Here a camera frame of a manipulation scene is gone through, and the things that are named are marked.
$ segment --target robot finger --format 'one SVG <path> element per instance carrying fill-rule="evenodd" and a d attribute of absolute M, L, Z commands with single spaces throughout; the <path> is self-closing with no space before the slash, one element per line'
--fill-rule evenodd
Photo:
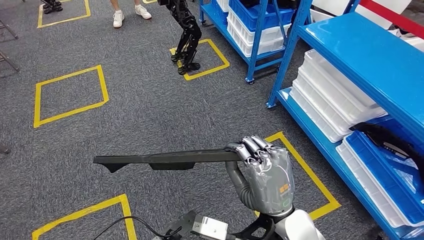
<path fill-rule="evenodd" d="M 256 142 L 250 137 L 245 136 L 240 140 L 240 143 L 247 147 L 247 150 L 256 157 L 258 150 L 261 148 L 256 144 Z"/>
<path fill-rule="evenodd" d="M 259 137 L 258 135 L 251 136 L 251 139 L 260 147 L 261 150 L 274 147 L 272 143 L 267 142 L 265 139 Z"/>
<path fill-rule="evenodd" d="M 227 151 L 236 153 L 241 160 L 248 164 L 255 160 L 244 144 L 230 143 L 225 147 L 225 149 Z"/>

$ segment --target black cable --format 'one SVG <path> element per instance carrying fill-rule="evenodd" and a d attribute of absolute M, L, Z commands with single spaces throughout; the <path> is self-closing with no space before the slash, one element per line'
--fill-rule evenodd
<path fill-rule="evenodd" d="M 157 231 L 155 231 L 151 226 L 149 226 L 143 219 L 141 219 L 141 218 L 139 218 L 139 217 L 136 217 L 136 216 L 124 216 L 124 217 L 121 217 L 121 218 L 119 218 L 118 220 L 116 220 L 116 221 L 114 221 L 111 225 L 109 225 L 108 227 L 106 227 L 101 233 L 99 233 L 93 240 L 96 240 L 98 237 L 100 237 L 100 235 L 102 235 L 103 233 L 105 233 L 108 229 L 110 229 L 112 226 L 114 226 L 115 224 L 117 224 L 117 223 L 119 223 L 120 221 L 122 221 L 122 220 L 125 220 L 125 219 L 135 219 L 135 220 L 137 220 L 137 221 L 139 221 L 140 223 L 142 223 L 147 229 L 149 229 L 150 230 L 150 232 L 152 232 L 154 235 L 156 235 L 156 236 L 158 236 L 158 237 L 160 237 L 160 238 L 163 238 L 163 239 L 165 239 L 165 238 L 169 238 L 169 237 L 171 237 L 171 236 L 173 236 L 173 235 L 175 235 L 176 233 L 178 233 L 181 229 L 182 229 L 182 227 L 180 226 L 180 227 L 178 227 L 175 231 L 173 231 L 173 232 L 171 232 L 170 234 L 166 234 L 166 235 L 162 235 L 162 234 L 159 234 Z"/>

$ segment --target yellow floor marking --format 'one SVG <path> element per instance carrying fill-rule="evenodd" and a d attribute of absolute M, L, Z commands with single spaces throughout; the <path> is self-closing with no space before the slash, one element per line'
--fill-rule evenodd
<path fill-rule="evenodd" d="M 324 184 L 321 182 L 321 180 L 315 175 L 315 173 L 312 171 L 312 169 L 308 166 L 308 164 L 305 162 L 305 160 L 301 157 L 301 155 L 296 151 L 296 149 L 293 147 L 293 145 L 287 140 L 286 136 L 284 136 L 283 132 L 277 132 L 276 134 L 269 136 L 265 138 L 268 142 L 273 142 L 276 140 L 281 140 L 281 142 L 285 145 L 287 150 L 290 151 L 290 153 L 293 155 L 294 159 L 302 166 L 302 168 L 305 170 L 307 175 L 312 179 L 312 181 L 315 183 L 315 185 L 318 187 L 318 189 L 324 194 L 324 196 L 327 198 L 329 203 L 326 205 L 314 210 L 313 212 L 309 213 L 312 220 L 315 220 L 317 218 L 320 218 L 329 212 L 336 210 L 341 205 L 340 203 L 334 198 L 334 196 L 330 193 L 330 191 L 324 186 Z"/>
<path fill-rule="evenodd" d="M 71 0 L 61 0 L 60 2 L 65 3 L 65 2 L 69 2 L 69 1 L 71 1 Z M 44 4 L 42 4 L 38 7 L 38 24 L 37 24 L 38 29 L 44 28 L 44 27 L 49 27 L 49 26 L 56 25 L 56 24 L 66 23 L 66 22 L 69 22 L 69 21 L 87 18 L 87 17 L 90 17 L 92 15 L 91 11 L 90 11 L 90 6 L 89 6 L 89 0 L 84 0 L 85 15 L 68 18 L 68 19 L 65 19 L 65 20 L 62 20 L 62 21 L 55 21 L 55 22 L 52 22 L 52 23 L 43 24 L 43 14 L 44 14 L 43 5 Z"/>
<path fill-rule="evenodd" d="M 90 71 L 97 71 L 97 75 L 98 75 L 98 80 L 100 82 L 100 88 L 101 88 L 101 94 L 103 96 L 103 101 L 98 102 L 98 103 L 94 103 L 88 106 L 83 106 L 65 113 L 61 113 L 46 119 L 40 119 L 40 114 L 41 114 L 41 89 L 43 85 L 46 84 L 50 84 L 50 83 L 54 83 L 63 79 L 67 79 L 76 75 L 80 75 L 80 74 L 84 74 Z M 46 123 L 50 123 L 53 122 L 55 120 L 58 119 L 62 119 L 77 113 L 81 113 L 84 111 L 87 111 L 89 109 L 94 109 L 94 108 L 98 108 L 102 105 L 104 105 L 106 102 L 109 101 L 109 95 L 108 95 L 108 89 L 106 88 L 106 82 L 105 82 L 105 77 L 103 76 L 103 70 L 102 70 L 102 66 L 101 65 L 97 65 L 97 66 L 93 66 L 81 71 L 76 71 L 64 76 L 60 76 L 60 77 L 56 77 L 50 80 L 46 80 L 46 81 L 42 81 L 39 82 L 35 85 L 35 106 L 34 106 L 34 128 L 38 128 L 43 124 Z"/>
<path fill-rule="evenodd" d="M 42 234 L 50 231 L 51 229 L 53 229 L 54 227 L 56 227 L 59 224 L 82 218 L 82 217 L 84 217 L 88 214 L 94 213 L 96 211 L 108 208 L 112 205 L 119 204 L 119 203 L 122 206 L 123 216 L 124 217 L 131 216 L 130 204 L 128 203 L 127 195 L 122 194 L 122 195 L 116 196 L 114 198 L 111 198 L 109 200 L 102 201 L 101 203 L 98 203 L 96 205 L 89 206 L 89 207 L 84 208 L 82 210 L 71 213 L 67 216 L 59 218 L 59 219 L 52 221 L 50 223 L 47 223 L 46 225 L 44 225 L 44 226 L 40 227 L 39 229 L 32 232 L 32 240 L 38 240 L 39 237 Z M 126 226 L 126 232 L 128 234 L 128 239 L 129 240 L 137 240 L 136 230 L 134 229 L 134 222 L 131 218 L 125 219 L 125 226 Z"/>
<path fill-rule="evenodd" d="M 228 60 L 225 58 L 225 56 L 222 54 L 222 52 L 218 49 L 218 47 L 215 45 L 215 43 L 214 43 L 211 39 L 209 39 L 209 38 L 208 38 L 208 39 L 200 40 L 200 41 L 199 41 L 199 44 L 202 44 L 202 43 L 208 43 L 208 44 L 212 47 L 212 49 L 215 51 L 215 53 L 218 55 L 218 57 L 219 57 L 219 58 L 221 59 L 221 61 L 223 62 L 223 65 L 220 65 L 220 66 L 214 67 L 214 68 L 209 69 L 209 70 L 206 70 L 206 71 L 202 71 L 202 72 L 196 73 L 196 74 L 194 74 L 194 75 L 189 75 L 188 73 L 186 73 L 186 74 L 184 74 L 184 78 L 185 78 L 185 80 L 186 80 L 186 81 L 191 81 L 191 80 L 193 80 L 193 79 L 196 79 L 196 78 L 199 78 L 199 77 L 205 76 L 205 75 L 207 75 L 207 74 L 214 73 L 214 72 L 216 72 L 216 71 L 219 71 L 219 70 L 221 70 L 221 69 L 228 68 L 228 67 L 230 66 L 230 63 L 228 62 Z M 177 48 L 176 48 L 176 47 L 175 47 L 175 48 L 170 49 L 171 54 L 172 54 L 172 55 L 174 55 L 176 50 L 177 50 Z M 177 65 L 178 65 L 178 67 L 179 67 L 179 68 L 181 68 L 181 66 L 182 66 L 183 64 L 181 63 L 181 61 L 178 61 L 178 62 L 177 62 Z"/>

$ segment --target humanoid robot legs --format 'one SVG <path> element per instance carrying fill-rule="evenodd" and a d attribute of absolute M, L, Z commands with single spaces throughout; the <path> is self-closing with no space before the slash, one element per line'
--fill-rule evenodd
<path fill-rule="evenodd" d="M 44 3 L 42 8 L 44 9 L 45 14 L 49 14 L 51 12 L 60 12 L 63 10 L 61 7 L 62 3 L 56 0 L 41 0 Z"/>
<path fill-rule="evenodd" d="M 202 31 L 196 22 L 196 18 L 187 8 L 185 1 L 172 1 L 166 7 L 183 30 L 175 54 L 171 56 L 174 63 L 182 60 L 182 66 L 178 68 L 178 73 L 184 75 L 200 69 L 200 64 L 193 62 L 199 39 L 202 37 Z"/>

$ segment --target white plastic tray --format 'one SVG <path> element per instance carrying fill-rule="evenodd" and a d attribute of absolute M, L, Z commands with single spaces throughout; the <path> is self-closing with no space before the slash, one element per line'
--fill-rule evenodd
<path fill-rule="evenodd" d="M 408 221 L 405 214 L 394 203 L 386 190 L 381 186 L 379 181 L 374 177 L 347 141 L 343 140 L 335 149 L 390 226 L 398 228 L 403 225 L 412 227 L 424 225 L 424 221 L 417 224 L 412 224 Z"/>
<path fill-rule="evenodd" d="M 244 38 L 246 43 L 248 45 L 252 45 L 255 39 L 255 32 L 249 31 L 249 29 L 246 27 L 246 25 L 240 20 L 239 16 L 231 9 L 228 9 L 228 17 L 226 18 L 227 22 L 231 22 L 235 29 L 240 33 L 240 36 Z M 284 31 L 285 34 L 287 34 L 287 31 L 289 30 L 290 26 L 292 24 L 289 23 L 287 25 L 284 25 Z M 274 39 L 280 39 L 283 35 L 281 33 L 280 26 L 274 26 L 270 28 L 266 28 L 262 30 L 262 34 L 260 35 L 260 41 L 259 44 L 272 41 Z"/>
<path fill-rule="evenodd" d="M 293 81 L 293 87 L 289 94 L 330 142 L 337 143 L 343 138 L 343 135 L 339 135 L 334 127 L 314 108 L 312 103 L 308 101 L 305 93 L 302 89 L 299 89 L 297 80 Z"/>
<path fill-rule="evenodd" d="M 228 9 L 230 9 L 230 6 L 228 5 L 229 0 L 216 0 L 216 2 L 224 13 L 228 12 Z"/>
<path fill-rule="evenodd" d="M 411 37 L 409 39 L 404 39 L 404 40 L 405 42 L 416 47 L 418 50 L 424 53 L 424 39 L 421 39 L 419 37 Z"/>
<path fill-rule="evenodd" d="M 307 96 L 313 107 L 333 126 L 339 136 L 344 136 L 351 131 L 349 130 L 353 124 L 347 122 L 336 110 L 333 104 L 328 100 L 322 92 L 317 91 L 311 79 L 302 67 L 299 68 L 297 75 L 297 84 L 302 89 L 302 92 Z"/>
<path fill-rule="evenodd" d="M 244 54 L 244 56 L 249 58 L 252 55 L 253 43 L 249 44 L 242 37 L 242 34 L 237 30 L 234 24 L 230 21 L 228 21 L 227 30 L 228 30 L 228 33 L 231 35 L 232 39 L 237 44 L 237 46 L 240 48 L 241 52 Z M 284 42 L 283 37 L 276 38 L 270 41 L 260 42 L 259 49 L 257 50 L 257 54 L 259 55 L 259 54 L 281 50 L 283 48 L 283 42 Z"/>
<path fill-rule="evenodd" d="M 323 20 L 331 19 L 331 18 L 333 18 L 333 16 L 311 9 L 310 10 L 310 18 L 311 18 L 313 23 L 316 23 L 316 22 L 320 22 L 320 21 L 323 21 Z"/>
<path fill-rule="evenodd" d="M 387 114 L 314 49 L 305 52 L 301 67 L 308 76 L 313 76 L 311 84 L 331 102 L 346 122 L 354 125 Z"/>

